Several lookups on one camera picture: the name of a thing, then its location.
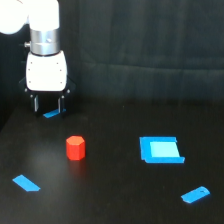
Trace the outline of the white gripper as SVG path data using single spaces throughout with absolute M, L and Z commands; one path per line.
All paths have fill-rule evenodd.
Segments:
M 60 51 L 51 56 L 37 56 L 28 53 L 25 77 L 19 81 L 23 90 L 28 92 L 62 92 L 67 95 L 76 87 L 74 81 L 68 77 L 65 54 Z M 39 97 L 30 96 L 31 108 L 35 115 L 39 111 Z M 58 113 L 63 116 L 65 109 L 65 96 L 58 98 Z

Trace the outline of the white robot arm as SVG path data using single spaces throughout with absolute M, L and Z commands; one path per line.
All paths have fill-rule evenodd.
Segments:
M 26 74 L 20 85 L 32 99 L 33 110 L 38 112 L 38 94 L 57 92 L 58 109 L 65 111 L 65 97 L 75 89 L 68 77 L 67 63 L 60 48 L 60 13 L 58 0 L 0 0 L 0 33 L 12 35 L 29 25 L 30 41 Z

